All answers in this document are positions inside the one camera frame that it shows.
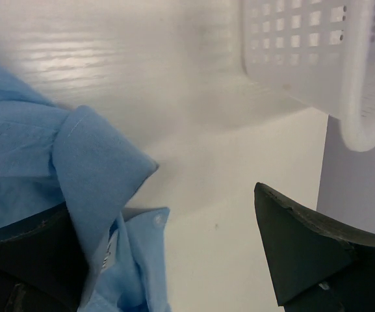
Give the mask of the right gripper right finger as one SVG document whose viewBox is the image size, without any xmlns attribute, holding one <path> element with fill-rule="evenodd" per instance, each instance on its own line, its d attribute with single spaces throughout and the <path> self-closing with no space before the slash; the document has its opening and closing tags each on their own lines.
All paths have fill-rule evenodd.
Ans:
<svg viewBox="0 0 375 312">
<path fill-rule="evenodd" d="M 263 183 L 255 215 L 278 306 L 375 311 L 375 234 L 306 208 Z"/>
</svg>

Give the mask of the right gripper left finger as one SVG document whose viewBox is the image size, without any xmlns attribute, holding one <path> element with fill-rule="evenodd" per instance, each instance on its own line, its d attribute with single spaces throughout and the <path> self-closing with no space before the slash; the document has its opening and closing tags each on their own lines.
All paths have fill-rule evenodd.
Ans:
<svg viewBox="0 0 375 312">
<path fill-rule="evenodd" d="M 87 274 L 65 203 L 0 227 L 0 311 L 76 311 Z"/>
</svg>

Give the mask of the light blue long sleeve shirt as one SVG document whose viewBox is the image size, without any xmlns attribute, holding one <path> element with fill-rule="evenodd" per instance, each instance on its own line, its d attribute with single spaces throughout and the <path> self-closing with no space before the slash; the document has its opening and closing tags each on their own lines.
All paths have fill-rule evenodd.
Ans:
<svg viewBox="0 0 375 312">
<path fill-rule="evenodd" d="M 0 67 L 0 228 L 66 204 L 88 263 L 76 311 L 169 311 L 167 208 L 127 203 L 157 163 L 92 110 Z"/>
</svg>

